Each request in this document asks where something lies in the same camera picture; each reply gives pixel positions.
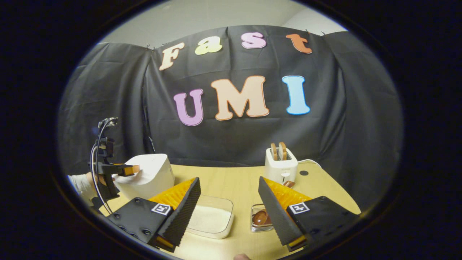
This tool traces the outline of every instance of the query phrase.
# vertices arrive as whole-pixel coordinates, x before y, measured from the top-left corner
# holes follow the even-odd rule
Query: white sugar
[[[229,211],[196,205],[188,228],[207,233],[219,233],[226,229],[230,217],[231,212]]]

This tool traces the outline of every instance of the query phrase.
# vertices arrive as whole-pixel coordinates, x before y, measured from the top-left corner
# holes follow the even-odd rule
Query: yellow letter
[[[228,110],[228,103],[233,108],[238,117],[244,114],[247,101],[249,117],[263,117],[269,114],[269,109],[265,106],[265,97],[263,96],[263,76],[250,76],[244,82],[242,91],[239,92],[228,79],[215,80],[211,86],[217,91],[218,114],[215,115],[217,120],[228,120],[232,118],[232,113]]]
[[[160,65],[159,70],[164,70],[166,68],[170,68],[173,65],[172,59],[176,59],[178,57],[178,49],[183,49],[184,43],[179,43],[175,46],[170,48],[166,48],[162,53],[164,54],[164,58],[162,59],[162,65]]]
[[[212,36],[201,40],[198,43],[199,47],[196,48],[196,54],[202,55],[207,52],[217,52],[221,50],[220,37]]]

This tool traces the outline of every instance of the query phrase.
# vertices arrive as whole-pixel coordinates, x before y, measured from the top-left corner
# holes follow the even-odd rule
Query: blue letter
[[[282,82],[289,89],[290,106],[287,108],[287,113],[303,115],[310,112],[310,107],[306,105],[305,94],[303,92],[305,78],[302,76],[285,76],[282,77]]]

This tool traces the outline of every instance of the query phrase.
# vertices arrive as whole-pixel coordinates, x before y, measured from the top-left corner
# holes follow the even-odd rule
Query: person's arm
[[[95,184],[93,183],[93,178],[91,177],[91,173],[88,172],[86,174],[81,175],[70,175],[68,177],[70,182],[74,186],[75,191],[82,197],[82,199],[89,206],[93,206],[91,199],[96,197],[97,194]],[[102,176],[99,176],[99,181],[106,185]]]

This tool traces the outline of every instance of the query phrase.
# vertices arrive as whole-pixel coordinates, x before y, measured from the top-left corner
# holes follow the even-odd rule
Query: peach letter
[[[263,82],[265,82],[263,76],[250,76],[245,80],[241,92],[228,79],[212,82],[211,86],[217,91],[218,100],[218,114],[215,115],[215,118],[220,121],[232,118],[232,113],[228,110],[228,103],[238,117],[242,117],[244,114],[247,102],[249,102],[249,109],[247,110],[249,117],[263,117],[269,114],[263,96]]]
[[[201,95],[204,93],[204,91],[200,88],[191,90],[189,94],[191,97],[193,97],[194,100],[194,108],[196,109],[196,115],[194,117],[188,116],[186,113],[186,104],[185,104],[185,99],[186,99],[186,93],[179,93],[176,94],[173,97],[173,100],[176,103],[176,110],[178,112],[178,117],[180,118],[180,121],[189,126],[195,126],[198,125],[202,122],[204,119],[204,111],[202,110],[202,100],[201,100]]]
[[[184,43],[179,43],[175,46],[170,48],[166,48],[162,53],[164,54],[164,58],[162,60],[162,65],[160,65],[159,70],[164,70],[166,68],[170,68],[173,65],[172,59],[176,59],[178,57],[178,49],[183,49]]]
[[[292,40],[293,46],[299,51],[303,52],[306,54],[310,54],[313,51],[310,48],[305,47],[304,43],[308,43],[307,39],[301,38],[300,35],[298,34],[289,34],[286,35],[286,38],[289,38]]]
[[[207,52],[217,52],[221,50],[220,37],[212,36],[201,40],[198,43],[199,47],[196,48],[195,53],[197,55],[206,54]]]

